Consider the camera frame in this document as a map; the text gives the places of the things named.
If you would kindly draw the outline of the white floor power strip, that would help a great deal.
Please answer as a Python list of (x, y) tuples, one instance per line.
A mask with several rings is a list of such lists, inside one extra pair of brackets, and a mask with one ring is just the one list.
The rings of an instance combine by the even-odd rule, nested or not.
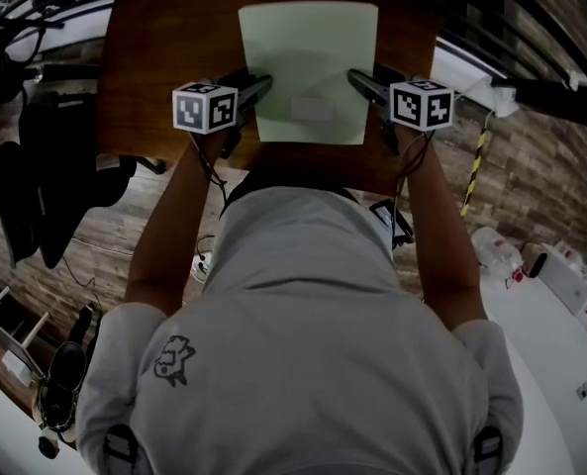
[(192, 260), (191, 275), (200, 284), (207, 281), (212, 262), (212, 251), (205, 250), (197, 252)]

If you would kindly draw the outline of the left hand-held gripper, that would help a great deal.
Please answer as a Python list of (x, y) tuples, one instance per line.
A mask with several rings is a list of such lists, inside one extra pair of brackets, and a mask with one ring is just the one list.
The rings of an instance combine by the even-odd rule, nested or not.
[(253, 107), (272, 84), (269, 74), (186, 83), (172, 91), (173, 127), (197, 137), (227, 131), (221, 151), (221, 158), (227, 159), (241, 140), (241, 102)]

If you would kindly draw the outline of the person's right forearm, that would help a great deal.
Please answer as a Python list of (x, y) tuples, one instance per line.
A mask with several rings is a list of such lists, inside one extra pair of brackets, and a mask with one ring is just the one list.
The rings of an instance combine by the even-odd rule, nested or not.
[(478, 261), (436, 150), (413, 129), (396, 125), (394, 133), (406, 160), (425, 152), (407, 176), (424, 301), (450, 331), (484, 320)]

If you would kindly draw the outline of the person's grey t-shirt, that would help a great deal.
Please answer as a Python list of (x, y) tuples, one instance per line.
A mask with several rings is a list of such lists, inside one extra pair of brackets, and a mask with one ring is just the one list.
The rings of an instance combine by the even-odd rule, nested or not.
[(468, 475), (514, 460), (502, 329), (448, 330), (389, 236), (335, 193), (272, 187), (223, 216), (201, 296), (101, 324), (76, 447), (101, 475)]

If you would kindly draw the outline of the black waist-worn device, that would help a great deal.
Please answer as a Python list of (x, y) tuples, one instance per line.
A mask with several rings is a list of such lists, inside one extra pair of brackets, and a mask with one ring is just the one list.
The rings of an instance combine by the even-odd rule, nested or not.
[(392, 248), (412, 244), (414, 232), (391, 199), (373, 204), (369, 210), (391, 234)]

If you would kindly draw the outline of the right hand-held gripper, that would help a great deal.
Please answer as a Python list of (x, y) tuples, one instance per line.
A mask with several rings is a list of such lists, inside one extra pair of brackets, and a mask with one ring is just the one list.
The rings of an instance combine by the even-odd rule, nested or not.
[[(380, 109), (382, 129), (389, 146), (396, 126), (429, 135), (453, 123), (454, 92), (434, 81), (403, 81), (387, 87), (357, 69), (350, 69), (346, 78), (351, 87)], [(398, 153), (398, 147), (392, 146)]]

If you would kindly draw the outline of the clear plastic bag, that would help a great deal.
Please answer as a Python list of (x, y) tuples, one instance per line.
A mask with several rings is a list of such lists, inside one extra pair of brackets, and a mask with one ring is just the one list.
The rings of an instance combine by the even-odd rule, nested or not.
[(494, 229), (477, 229), (471, 242), (479, 263), (494, 280), (507, 287), (523, 280), (524, 261), (520, 252)]

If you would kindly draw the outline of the pale green box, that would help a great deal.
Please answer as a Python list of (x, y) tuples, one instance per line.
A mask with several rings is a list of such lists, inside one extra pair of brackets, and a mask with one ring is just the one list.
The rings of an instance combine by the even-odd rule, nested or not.
[(264, 143), (361, 145), (367, 101), (352, 69), (371, 73), (378, 9), (369, 3), (300, 1), (239, 10), (245, 62), (272, 86), (255, 106)]

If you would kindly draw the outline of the white socket block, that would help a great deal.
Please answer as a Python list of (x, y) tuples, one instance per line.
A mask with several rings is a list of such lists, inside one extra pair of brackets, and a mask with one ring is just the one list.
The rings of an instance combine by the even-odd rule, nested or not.
[(492, 88), (492, 111), (498, 119), (507, 118), (517, 112), (520, 106), (516, 102), (516, 89), (511, 87), (494, 86)]

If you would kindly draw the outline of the black office chair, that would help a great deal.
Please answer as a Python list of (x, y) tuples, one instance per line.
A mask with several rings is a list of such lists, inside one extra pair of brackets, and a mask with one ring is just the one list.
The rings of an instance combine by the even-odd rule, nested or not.
[(19, 138), (0, 144), (0, 223), (13, 265), (39, 253), (53, 269), (86, 213), (116, 204), (137, 169), (128, 155), (100, 167), (96, 97), (36, 94), (24, 106)]

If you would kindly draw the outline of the white shelf frame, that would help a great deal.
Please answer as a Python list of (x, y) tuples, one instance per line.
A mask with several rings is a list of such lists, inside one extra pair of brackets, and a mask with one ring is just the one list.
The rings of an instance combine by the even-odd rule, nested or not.
[(48, 314), (36, 316), (10, 295), (0, 290), (0, 348), (3, 367), (22, 386), (30, 388), (44, 376), (44, 365), (32, 356), (30, 346), (49, 319)]

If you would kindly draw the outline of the yellow black striped tape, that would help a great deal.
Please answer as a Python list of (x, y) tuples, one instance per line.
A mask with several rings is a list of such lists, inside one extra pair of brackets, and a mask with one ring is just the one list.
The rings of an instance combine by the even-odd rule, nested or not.
[(476, 147), (476, 151), (475, 151), (475, 156), (474, 156), (474, 161), (473, 161), (473, 165), (472, 165), (472, 170), (471, 170), (471, 175), (469, 178), (469, 182), (467, 184), (467, 188), (465, 191), (465, 195), (464, 195), (464, 199), (462, 202), (462, 206), (460, 209), (460, 216), (462, 218), (464, 218), (466, 216), (466, 213), (468, 212), (468, 207), (470, 204), (470, 199), (472, 196), (472, 193), (475, 189), (475, 184), (476, 184), (476, 180), (477, 180), (477, 174), (478, 174), (478, 170), (480, 168), (480, 164), (481, 164), (481, 158), (482, 158), (482, 152), (483, 152), (483, 147), (485, 145), (486, 142), (486, 133), (487, 133), (487, 128), (484, 127), (481, 130), (481, 134), (478, 140), (478, 144)]

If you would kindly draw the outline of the person's left forearm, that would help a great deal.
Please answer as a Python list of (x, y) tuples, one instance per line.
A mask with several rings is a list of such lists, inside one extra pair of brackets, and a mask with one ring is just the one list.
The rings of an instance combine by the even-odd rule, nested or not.
[(201, 163), (219, 158), (229, 132), (190, 145), (148, 218), (131, 259), (125, 303), (155, 307), (170, 317), (182, 307), (210, 179)]

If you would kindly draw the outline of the black headset pile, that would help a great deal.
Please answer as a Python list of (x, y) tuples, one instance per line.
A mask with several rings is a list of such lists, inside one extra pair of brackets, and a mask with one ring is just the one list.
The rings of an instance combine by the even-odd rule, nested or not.
[(40, 429), (39, 451), (55, 459), (59, 444), (75, 443), (75, 415), (79, 391), (86, 374), (84, 349), (73, 341), (63, 343), (51, 360), (32, 404), (32, 416)]

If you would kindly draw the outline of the white table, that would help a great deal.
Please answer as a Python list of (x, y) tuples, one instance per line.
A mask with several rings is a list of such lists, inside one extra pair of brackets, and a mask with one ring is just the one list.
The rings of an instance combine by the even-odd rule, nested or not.
[(537, 278), (506, 286), (483, 272), (481, 294), (524, 401), (509, 475), (587, 475), (587, 332)]

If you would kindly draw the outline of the white carton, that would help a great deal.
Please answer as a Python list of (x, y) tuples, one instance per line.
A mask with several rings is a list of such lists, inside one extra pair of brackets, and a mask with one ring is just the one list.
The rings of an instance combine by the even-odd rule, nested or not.
[(553, 246), (527, 242), (522, 249), (524, 270), (542, 281), (573, 315), (587, 309), (587, 279), (581, 267)]

